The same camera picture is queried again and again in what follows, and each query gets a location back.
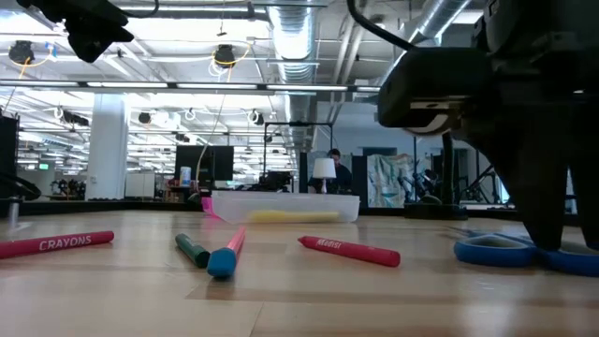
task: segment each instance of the man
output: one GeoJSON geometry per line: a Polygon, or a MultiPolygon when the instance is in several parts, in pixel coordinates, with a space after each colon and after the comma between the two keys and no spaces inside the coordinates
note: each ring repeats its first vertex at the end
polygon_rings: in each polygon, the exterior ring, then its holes
{"type": "MultiPolygon", "coordinates": [[[[337,149],[329,151],[328,156],[335,162],[335,175],[337,178],[327,180],[327,191],[329,194],[351,194],[352,173],[348,168],[341,165],[341,153],[337,149]]],[[[322,179],[310,178],[308,186],[313,187],[320,194],[322,179]]]]}

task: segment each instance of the plastic container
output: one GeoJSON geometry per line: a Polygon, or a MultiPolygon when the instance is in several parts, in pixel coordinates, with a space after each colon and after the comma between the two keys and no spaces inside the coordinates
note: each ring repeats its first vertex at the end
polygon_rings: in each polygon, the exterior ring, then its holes
{"type": "Polygon", "coordinates": [[[181,167],[181,173],[179,174],[179,181],[181,186],[189,186],[191,184],[191,168],[181,167]]]}
{"type": "Polygon", "coordinates": [[[359,197],[272,192],[212,191],[212,210],[231,224],[246,223],[250,212],[338,212],[339,222],[358,219],[359,197]]]}

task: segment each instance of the blue tape roll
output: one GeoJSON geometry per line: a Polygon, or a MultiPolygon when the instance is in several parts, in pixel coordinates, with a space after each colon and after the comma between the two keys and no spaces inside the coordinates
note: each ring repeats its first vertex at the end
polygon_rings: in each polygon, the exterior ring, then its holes
{"type": "Polygon", "coordinates": [[[532,247],[494,234],[460,240],[453,251],[459,261],[491,267],[528,267],[534,258],[532,247]]]}

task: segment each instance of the ductwork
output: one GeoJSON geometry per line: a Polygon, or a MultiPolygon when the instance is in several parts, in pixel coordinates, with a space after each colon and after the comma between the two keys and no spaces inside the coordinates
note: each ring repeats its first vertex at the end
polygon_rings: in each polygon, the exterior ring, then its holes
{"type": "MultiPolygon", "coordinates": [[[[315,11],[311,7],[269,7],[272,23],[272,42],[276,57],[286,61],[304,61],[314,58],[315,11]]],[[[313,83],[315,66],[305,64],[280,64],[279,75],[283,83],[313,83]]],[[[315,122],[316,98],[312,95],[286,95],[287,121],[315,122]]],[[[294,148],[309,151],[314,137],[314,127],[304,130],[290,128],[294,148]]]]}
{"type": "MultiPolygon", "coordinates": [[[[422,7],[422,14],[405,24],[402,38],[412,42],[421,43],[442,35],[447,27],[456,20],[460,12],[470,4],[471,0],[427,0],[422,7]]],[[[382,84],[393,68],[400,62],[405,51],[402,51],[393,65],[381,77],[382,84]]]]}
{"type": "MultiPolygon", "coordinates": [[[[123,10],[134,15],[144,15],[152,11],[153,6],[121,6],[123,10]]],[[[254,8],[251,3],[247,7],[220,6],[160,6],[156,19],[216,19],[216,20],[248,20],[268,22],[269,16],[264,8],[254,8]]]]}

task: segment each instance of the white column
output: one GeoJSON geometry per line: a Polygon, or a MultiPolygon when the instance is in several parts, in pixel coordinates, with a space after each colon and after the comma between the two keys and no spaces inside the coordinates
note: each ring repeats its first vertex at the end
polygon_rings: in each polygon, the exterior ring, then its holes
{"type": "Polygon", "coordinates": [[[130,109],[123,94],[95,94],[85,198],[121,199],[130,109]]]}

